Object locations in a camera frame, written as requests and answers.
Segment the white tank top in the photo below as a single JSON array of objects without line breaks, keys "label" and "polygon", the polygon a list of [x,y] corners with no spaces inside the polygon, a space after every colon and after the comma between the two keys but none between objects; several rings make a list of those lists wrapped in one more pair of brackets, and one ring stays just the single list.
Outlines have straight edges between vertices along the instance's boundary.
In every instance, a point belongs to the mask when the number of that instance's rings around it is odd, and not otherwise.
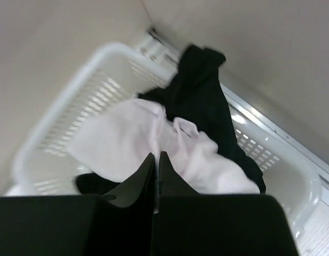
[{"label": "white tank top", "polygon": [[75,178],[82,194],[105,194],[133,175],[152,154],[166,152],[175,172],[201,194],[257,194],[244,168],[218,154],[217,144],[183,118],[167,120],[163,106],[124,101],[87,119],[67,147],[90,172]]}]

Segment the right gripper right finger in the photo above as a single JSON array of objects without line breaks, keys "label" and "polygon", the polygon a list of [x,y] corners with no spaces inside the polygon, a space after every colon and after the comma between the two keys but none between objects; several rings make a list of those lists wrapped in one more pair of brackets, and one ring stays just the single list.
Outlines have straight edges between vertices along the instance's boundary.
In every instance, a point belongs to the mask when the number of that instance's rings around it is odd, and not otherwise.
[{"label": "right gripper right finger", "polygon": [[281,255],[282,209],[271,196],[201,195],[160,157],[153,255]]}]

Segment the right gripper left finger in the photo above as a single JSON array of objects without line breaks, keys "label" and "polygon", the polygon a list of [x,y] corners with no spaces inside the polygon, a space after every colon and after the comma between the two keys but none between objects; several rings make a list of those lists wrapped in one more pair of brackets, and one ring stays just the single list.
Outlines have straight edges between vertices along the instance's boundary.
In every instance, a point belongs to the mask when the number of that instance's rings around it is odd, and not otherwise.
[{"label": "right gripper left finger", "polygon": [[138,170],[104,195],[115,226],[111,241],[122,255],[150,255],[155,206],[155,159],[148,154]]}]

